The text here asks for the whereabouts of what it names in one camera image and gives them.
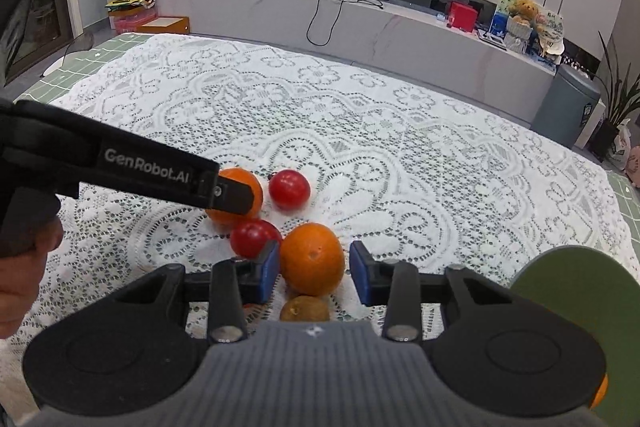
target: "white lace tablecloth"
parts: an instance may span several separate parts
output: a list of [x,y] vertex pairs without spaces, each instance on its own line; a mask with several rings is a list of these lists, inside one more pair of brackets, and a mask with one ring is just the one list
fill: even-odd
[[[266,180],[298,169],[312,185],[302,212],[262,216],[285,235],[316,221],[345,252],[361,239],[378,258],[423,272],[460,263],[503,285],[551,247],[588,245],[639,278],[630,232],[605,171],[533,132],[448,96],[367,70],[270,46],[155,36],[76,84],[54,105],[153,140],[239,165]],[[209,269],[232,255],[202,210],[83,185],[65,199],[62,246],[36,305],[0,346],[0,401],[19,392],[20,357],[42,328],[165,263]],[[248,318],[277,319],[269,306]],[[337,319],[370,319],[350,277],[331,297]],[[188,330],[202,335],[206,305]],[[425,332],[442,328],[424,306]]]

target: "green plate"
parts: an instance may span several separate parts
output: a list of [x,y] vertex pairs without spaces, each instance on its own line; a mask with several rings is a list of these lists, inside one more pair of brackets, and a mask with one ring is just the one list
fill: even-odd
[[536,257],[511,289],[589,331],[607,357],[609,388],[594,409],[609,427],[640,427],[640,285],[609,256],[587,247]]

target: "red tomato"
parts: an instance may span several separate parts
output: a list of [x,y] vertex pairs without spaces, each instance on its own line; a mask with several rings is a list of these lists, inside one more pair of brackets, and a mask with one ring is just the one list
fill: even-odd
[[274,239],[279,244],[282,236],[276,227],[263,219],[249,219],[231,231],[231,248],[240,257],[257,257],[264,244]]
[[282,210],[297,210],[308,201],[311,187],[302,174],[286,169],[269,178],[269,195]]

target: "screw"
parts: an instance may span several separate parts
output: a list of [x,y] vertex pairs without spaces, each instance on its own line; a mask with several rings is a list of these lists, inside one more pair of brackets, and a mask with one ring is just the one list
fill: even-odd
[[221,344],[234,343],[242,338],[242,330],[235,326],[220,326],[211,331],[211,338]]
[[418,337],[418,330],[407,324],[396,324],[386,330],[386,337],[396,342],[411,342]]

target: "brown kiwi fruit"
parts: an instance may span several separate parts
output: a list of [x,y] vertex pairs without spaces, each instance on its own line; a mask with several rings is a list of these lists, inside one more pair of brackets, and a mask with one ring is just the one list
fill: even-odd
[[280,312],[284,322],[326,322],[329,306],[322,299],[300,295],[287,301]]

